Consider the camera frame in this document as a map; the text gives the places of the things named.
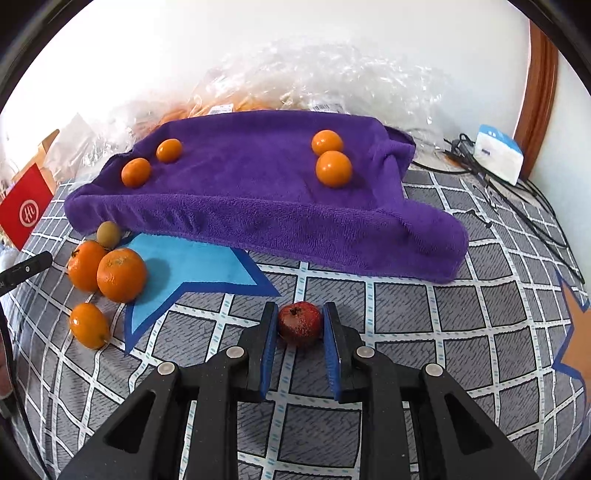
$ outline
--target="white logo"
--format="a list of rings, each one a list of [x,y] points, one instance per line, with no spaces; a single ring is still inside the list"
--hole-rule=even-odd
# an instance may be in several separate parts
[[[39,218],[39,207],[35,200],[27,200],[21,205],[21,210],[18,212],[18,219],[21,221],[23,227],[29,228],[37,223]]]

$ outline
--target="black cable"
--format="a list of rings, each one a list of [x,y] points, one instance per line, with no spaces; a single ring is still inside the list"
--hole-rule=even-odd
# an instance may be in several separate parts
[[[474,145],[474,142],[466,135],[466,134],[460,134],[460,140],[458,140],[459,143],[462,143],[463,141],[469,143],[470,145]],[[497,181],[499,184],[503,185],[505,188],[507,188],[509,191],[511,191],[511,193],[513,193],[516,197],[519,197],[523,202],[525,203],[529,203],[525,198],[523,198],[521,195],[519,195],[517,192],[515,192],[513,190],[514,186],[507,182],[506,180],[503,180],[502,178],[500,178],[499,176],[497,176],[495,173],[491,172],[490,170],[488,170],[487,168],[483,167],[482,165],[480,165],[476,159],[474,158],[474,156],[467,150],[467,149],[462,149],[462,148],[458,148],[459,152],[461,153],[461,155],[457,155],[457,161],[460,164],[463,164],[465,167],[467,168],[471,168],[473,171],[476,170],[478,173],[482,174],[482,175],[488,175],[489,177],[493,178],[495,181]],[[502,193],[498,192],[499,195],[501,195],[504,199],[506,198]],[[538,238],[543,241],[542,238],[540,238],[540,235],[545,237],[546,239],[548,239],[550,242],[556,244],[558,247],[561,248],[569,248],[570,245],[567,243],[563,244],[562,242],[559,242],[558,240],[554,239],[551,235],[549,235],[547,232],[545,232],[544,230],[542,230],[540,227],[538,227],[536,224],[534,224],[529,218],[527,218],[520,210],[519,213],[517,213],[517,215],[524,221],[524,223],[534,232],[538,233]]]
[[[435,171],[436,173],[447,173],[447,174],[456,174],[456,175],[470,173],[476,177],[480,177],[481,180],[483,180],[483,181],[484,181],[484,179],[486,179],[486,176],[488,176],[488,177],[494,179],[497,183],[499,183],[504,188],[508,189],[512,194],[514,194],[517,198],[519,198],[522,202],[524,202],[526,204],[529,204],[529,201],[526,200],[525,198],[523,198],[519,193],[517,193],[516,190],[520,190],[522,192],[526,192],[526,193],[530,194],[534,199],[539,201],[540,205],[547,213],[552,215],[552,217],[556,221],[556,225],[557,225],[558,229],[560,230],[560,233],[562,234],[562,237],[565,240],[565,243],[562,243],[562,242],[554,239],[550,234],[548,234],[546,231],[542,230],[539,226],[537,226],[524,212],[522,212],[519,208],[517,208],[513,204],[512,201],[510,201],[504,194],[502,194],[499,191],[499,189],[490,180],[487,180],[488,186],[491,187],[491,189],[502,199],[502,201],[504,203],[506,203],[511,210],[513,210],[513,212],[521,219],[521,221],[525,225],[527,225],[527,227],[534,233],[534,235],[536,235],[536,237],[544,244],[544,246],[548,249],[548,251],[550,251],[550,253],[557,260],[559,260],[561,263],[563,263],[566,266],[566,268],[568,268],[569,271],[575,276],[575,278],[577,278],[577,280],[579,280],[582,284],[584,284],[585,283],[584,277],[581,274],[579,274],[573,267],[571,267],[569,265],[569,263],[566,261],[566,259],[563,258],[554,249],[554,247],[552,247],[552,245],[550,245],[548,243],[548,241],[550,241],[552,244],[556,245],[557,247],[570,249],[569,241],[567,240],[566,235],[564,234],[562,226],[560,225],[560,223],[558,222],[558,219],[556,218],[556,213],[555,213],[554,209],[552,208],[552,205],[550,205],[550,202],[548,201],[548,199],[542,193],[542,191],[533,182],[531,182],[529,180],[524,182],[523,186],[513,185],[513,184],[507,182],[506,180],[498,177],[496,174],[494,174],[493,172],[491,172],[490,170],[488,170],[487,168],[485,168],[481,164],[479,164],[476,161],[476,159],[474,158],[473,154],[470,152],[470,149],[468,149],[468,147],[466,147],[464,145],[464,144],[468,144],[470,148],[473,148],[475,145],[475,143],[466,134],[460,134],[458,137],[458,140],[449,141],[445,138],[444,138],[444,140],[451,147],[449,151],[445,152],[446,155],[448,155],[450,158],[452,158],[454,161],[456,161],[462,167],[464,167],[465,168],[464,171],[446,172],[443,170],[437,170],[435,168],[430,168],[430,167],[421,165],[421,164],[414,162],[414,161],[413,161],[413,164],[415,164],[421,168],[424,168],[426,170],[429,170],[429,171]]]
[[[524,223],[526,223],[526,225],[531,228],[531,225],[529,225],[529,223],[532,223],[530,219],[528,219],[515,205],[513,205],[513,203],[507,197],[505,197],[501,192],[499,192],[499,190],[492,183],[490,187],[524,221]],[[582,275],[579,275],[577,271],[573,267],[571,267],[569,263],[554,249],[554,247],[548,244],[543,238],[538,237],[538,239],[544,244],[544,246],[550,251],[550,253],[554,255],[554,257],[556,257],[566,266],[566,268],[569,269],[569,271],[575,276],[575,278],[577,278],[577,280],[579,280],[582,284],[585,283],[584,277]]]
[[[4,352],[6,355],[6,370],[8,372],[8,380],[12,387],[12,394],[14,395],[17,401],[17,408],[22,417],[22,420],[25,424],[25,429],[27,430],[27,435],[31,444],[33,445],[33,450],[35,452],[35,456],[39,461],[39,465],[41,466],[43,473],[47,475],[48,479],[51,479],[51,474],[49,473],[49,469],[47,465],[43,461],[43,457],[41,456],[41,452],[39,451],[39,447],[37,446],[37,441],[35,440],[35,436],[33,435],[33,429],[31,428],[31,423],[29,422],[29,418],[27,416],[27,412],[25,411],[25,406],[22,402],[22,398],[20,393],[17,390],[17,381],[16,381],[16,374],[17,368],[14,361],[14,357],[12,356],[12,347],[10,343],[10,333],[8,332],[8,320],[4,315],[4,310],[0,305],[0,340],[4,342]]]
[[[465,175],[466,173],[471,173],[470,170],[461,170],[461,171],[438,170],[436,168],[427,167],[426,165],[423,165],[423,164],[416,162],[414,160],[413,160],[413,165],[416,165],[417,167],[424,168],[425,170],[428,170],[428,171],[432,171],[433,173],[444,173],[446,175]]]

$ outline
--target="white wall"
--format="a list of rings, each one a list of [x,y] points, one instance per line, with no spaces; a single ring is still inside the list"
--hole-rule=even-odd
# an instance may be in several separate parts
[[[561,55],[554,108],[531,180],[556,211],[588,281],[591,281],[590,131],[591,96]]]
[[[145,92],[189,92],[221,55],[294,35],[444,70],[448,135],[474,135],[481,123],[514,131],[529,35],[506,0],[94,0],[22,78],[0,141],[22,165],[76,112],[101,118]]]

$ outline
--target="gray checkered bedsheet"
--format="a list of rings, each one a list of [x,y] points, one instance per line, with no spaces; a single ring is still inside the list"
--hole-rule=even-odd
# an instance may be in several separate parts
[[[68,188],[59,189],[20,256],[24,260],[49,250],[53,266],[2,299],[14,339],[18,389],[55,474],[160,362],[191,365],[235,344],[241,330],[259,319],[267,300],[185,294],[125,356],[123,307],[73,289],[64,275],[70,253],[82,240],[64,217]],[[470,247],[455,282],[440,286],[358,277],[307,262],[251,256],[281,292],[278,303],[335,301],[343,323],[394,361],[445,366],[540,477],[559,478],[589,436],[590,424],[589,417],[583,419],[581,383],[550,366],[570,324],[555,268],[581,300],[586,294],[510,210],[496,212],[483,201],[470,177],[409,171],[404,189],[410,199],[445,209],[466,225]],[[519,207],[562,239],[550,215],[530,205]],[[466,213],[471,209],[492,220],[493,227]],[[574,264],[569,251],[558,250]],[[70,309],[86,300],[112,321],[113,338],[99,352],[81,347],[68,330]],[[239,406],[241,479],[359,477],[359,405],[338,405],[330,398],[321,345],[300,351],[279,344],[267,400]],[[36,465],[22,421],[14,424],[22,451]],[[418,472],[410,414],[407,430],[410,469]]]

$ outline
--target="small orange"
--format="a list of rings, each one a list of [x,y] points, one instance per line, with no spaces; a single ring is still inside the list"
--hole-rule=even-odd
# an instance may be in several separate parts
[[[341,152],[325,152],[316,162],[316,177],[327,187],[338,188],[350,182],[353,165]]]
[[[109,322],[96,305],[80,303],[70,313],[69,323],[72,335],[85,347],[98,350],[109,343]]]
[[[130,248],[118,248],[100,261],[96,280],[100,292],[109,300],[129,303],[144,289],[148,269],[142,258]]]
[[[322,130],[314,135],[314,138],[312,139],[312,150],[314,150],[314,153],[318,156],[331,150],[340,152],[343,150],[344,146],[343,140],[339,137],[339,134],[332,130]]]
[[[70,281],[76,288],[89,292],[98,290],[96,272],[105,254],[106,250],[94,240],[81,243],[72,252],[66,269]]]
[[[148,181],[151,173],[152,165],[148,160],[134,158],[121,170],[121,181],[127,188],[136,189]]]
[[[183,145],[176,138],[164,140],[156,150],[156,158],[162,163],[172,163],[177,161],[183,153]]]

